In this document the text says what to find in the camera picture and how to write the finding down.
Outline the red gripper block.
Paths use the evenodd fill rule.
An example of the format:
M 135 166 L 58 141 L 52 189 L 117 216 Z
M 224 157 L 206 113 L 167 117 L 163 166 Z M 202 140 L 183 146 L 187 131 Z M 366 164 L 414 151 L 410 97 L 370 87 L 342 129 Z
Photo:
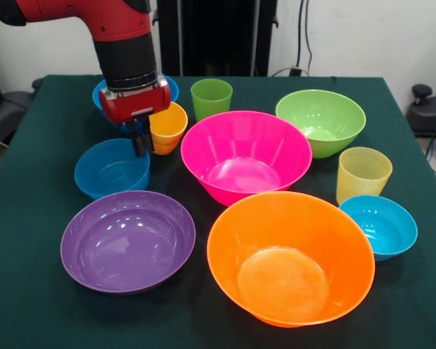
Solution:
M 136 122 L 131 120 L 144 113 L 152 114 L 166 110 L 171 103 L 169 86 L 147 88 L 124 94 L 115 93 L 105 88 L 98 92 L 98 96 L 105 115 L 114 124 L 123 124 L 129 121 L 129 130 L 136 157 L 143 157 L 145 148 L 153 152 L 150 117 L 142 117 L 142 132 L 139 132 Z

